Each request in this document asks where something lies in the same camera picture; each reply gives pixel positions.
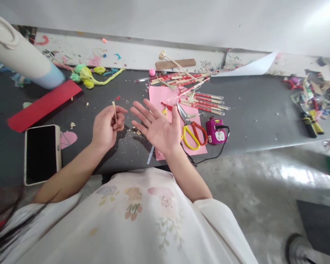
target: pink heart paper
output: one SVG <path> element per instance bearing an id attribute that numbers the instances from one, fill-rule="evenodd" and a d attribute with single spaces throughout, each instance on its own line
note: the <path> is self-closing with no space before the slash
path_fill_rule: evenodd
<path id="1" fill-rule="evenodd" d="M 60 132 L 61 138 L 61 149 L 71 146 L 77 140 L 77 135 L 71 131 L 66 131 L 64 133 Z"/>

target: floor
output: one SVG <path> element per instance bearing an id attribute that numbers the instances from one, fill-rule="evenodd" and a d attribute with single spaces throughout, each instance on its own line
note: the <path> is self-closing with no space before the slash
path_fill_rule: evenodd
<path id="1" fill-rule="evenodd" d="M 325 203 L 330 176 L 322 142 L 222 157 L 200 164 L 198 171 L 215 199 L 233 211 L 258 263 L 286 264 L 284 247 L 292 233 L 304 234 L 296 199 Z M 101 176 L 82 189 L 83 198 L 96 190 Z M 27 191 L 25 204 L 39 186 Z M 322 255 L 322 262 L 330 257 Z"/>

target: yellow scissors handle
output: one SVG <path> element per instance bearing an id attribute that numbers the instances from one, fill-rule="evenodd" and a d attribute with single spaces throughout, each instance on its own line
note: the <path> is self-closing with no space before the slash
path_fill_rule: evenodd
<path id="1" fill-rule="evenodd" d="M 187 133 L 191 136 L 191 138 L 194 140 L 194 142 L 197 144 L 196 147 L 191 147 L 191 146 L 188 144 L 188 142 L 187 142 L 187 140 L 186 140 L 186 131 L 187 131 Z M 184 143 L 189 149 L 191 149 L 191 150 L 197 150 L 197 149 L 199 149 L 199 147 L 200 147 L 199 141 L 198 141 L 198 139 L 193 135 L 193 133 L 190 131 L 190 129 L 188 128 L 188 125 L 185 125 L 185 126 L 183 127 L 182 135 L 183 135 L 183 143 Z"/>

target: white wall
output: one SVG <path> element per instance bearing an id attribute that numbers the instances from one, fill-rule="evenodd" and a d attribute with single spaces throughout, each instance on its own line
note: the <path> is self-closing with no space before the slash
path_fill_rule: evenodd
<path id="1" fill-rule="evenodd" d="M 8 22 L 330 57 L 330 0 L 0 0 Z"/>

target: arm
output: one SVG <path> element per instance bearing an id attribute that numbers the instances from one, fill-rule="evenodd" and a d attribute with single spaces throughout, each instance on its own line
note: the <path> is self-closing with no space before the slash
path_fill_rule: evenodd
<path id="1" fill-rule="evenodd" d="M 134 113 L 145 126 L 134 120 L 132 124 L 147 137 L 150 143 L 164 154 L 177 184 L 188 199 L 195 202 L 196 200 L 213 198 L 208 186 L 197 170 L 192 166 L 180 146 L 181 127 L 180 115 L 177 111 L 177 107 L 173 107 L 172 122 L 169 122 L 149 100 L 145 99 L 144 103 L 153 114 L 139 102 L 134 102 L 134 107 L 131 108 L 131 112 Z"/>
<path id="2" fill-rule="evenodd" d="M 127 113 L 127 110 L 116 106 L 116 111 L 117 124 L 112 106 L 108 106 L 95 117 L 92 142 L 73 161 L 44 183 L 34 199 L 35 203 L 44 204 L 54 196 L 51 202 L 60 202 L 82 189 L 104 155 L 115 144 L 116 132 L 124 129 L 123 113 Z"/>

